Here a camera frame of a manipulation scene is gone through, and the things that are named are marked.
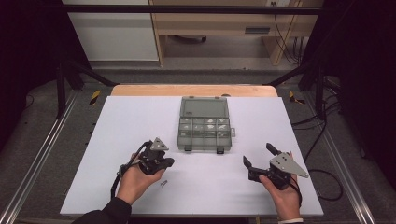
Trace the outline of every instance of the sleeve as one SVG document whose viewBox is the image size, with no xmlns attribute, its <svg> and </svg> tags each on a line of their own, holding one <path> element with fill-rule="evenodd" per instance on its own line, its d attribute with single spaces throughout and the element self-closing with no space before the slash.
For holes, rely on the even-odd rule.
<svg viewBox="0 0 396 224">
<path fill-rule="evenodd" d="M 278 221 L 278 224 L 304 224 L 304 220 L 302 218 L 295 218 L 291 220 Z"/>
<path fill-rule="evenodd" d="M 91 211 L 76 219 L 73 224 L 125 224 L 131 211 L 131 205 L 119 198 L 113 198 L 102 211 Z"/>
</svg>

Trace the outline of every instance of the wooden tabletop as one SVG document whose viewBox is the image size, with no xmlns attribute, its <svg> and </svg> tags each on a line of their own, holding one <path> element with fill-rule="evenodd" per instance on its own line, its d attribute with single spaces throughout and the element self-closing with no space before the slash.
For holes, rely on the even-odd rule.
<svg viewBox="0 0 396 224">
<path fill-rule="evenodd" d="M 118 85 L 111 95 L 277 97 L 274 87 L 255 85 Z"/>
</svg>

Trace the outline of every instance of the white board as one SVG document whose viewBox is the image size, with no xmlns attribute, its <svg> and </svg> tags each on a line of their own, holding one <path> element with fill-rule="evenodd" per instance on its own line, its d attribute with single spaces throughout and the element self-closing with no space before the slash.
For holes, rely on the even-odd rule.
<svg viewBox="0 0 396 224">
<path fill-rule="evenodd" d="M 291 151 L 306 170 L 281 98 L 230 97 L 231 126 L 236 137 L 224 155 L 215 151 L 186 153 L 177 149 L 181 97 L 107 97 L 90 143 L 68 191 L 63 215 L 81 215 L 103 209 L 121 164 L 149 139 L 160 137 L 175 159 L 163 178 L 133 205 L 133 216 L 255 217 L 275 215 L 274 203 L 262 184 L 248 180 L 242 158 L 266 169 L 274 156 L 271 143 Z M 321 216 L 310 178 L 298 178 L 303 194 L 302 215 Z"/>
<path fill-rule="evenodd" d="M 63 0 L 64 4 L 148 5 L 147 0 Z M 158 61 L 149 13 L 68 13 L 89 61 Z"/>
</svg>

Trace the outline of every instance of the person's left hand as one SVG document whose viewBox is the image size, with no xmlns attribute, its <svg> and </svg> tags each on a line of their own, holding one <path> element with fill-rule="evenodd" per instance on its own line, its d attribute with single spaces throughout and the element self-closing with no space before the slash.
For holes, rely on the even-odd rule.
<svg viewBox="0 0 396 224">
<path fill-rule="evenodd" d="M 140 170 L 139 165 L 130 167 L 121 179 L 116 197 L 132 205 L 150 185 L 161 179 L 164 172 L 162 169 L 155 175 L 146 175 Z"/>
</svg>

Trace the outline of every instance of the white table surface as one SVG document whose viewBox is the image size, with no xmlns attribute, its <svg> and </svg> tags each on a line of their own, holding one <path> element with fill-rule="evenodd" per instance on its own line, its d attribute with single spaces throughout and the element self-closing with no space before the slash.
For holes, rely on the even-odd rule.
<svg viewBox="0 0 396 224">
<path fill-rule="evenodd" d="M 230 97 L 233 146 L 224 155 L 215 151 L 186 153 L 177 149 L 181 97 L 109 96 L 84 157 L 68 191 L 61 214 L 80 216 L 103 209 L 121 164 L 146 141 L 160 137 L 175 159 L 163 178 L 133 205 L 132 216 L 144 217 L 256 217 L 275 215 L 273 201 L 262 184 L 248 180 L 245 155 L 254 167 L 266 169 L 274 156 L 271 143 L 291 151 L 305 164 L 279 97 Z M 310 178 L 299 177 L 303 195 L 301 214 L 321 216 Z"/>
</svg>

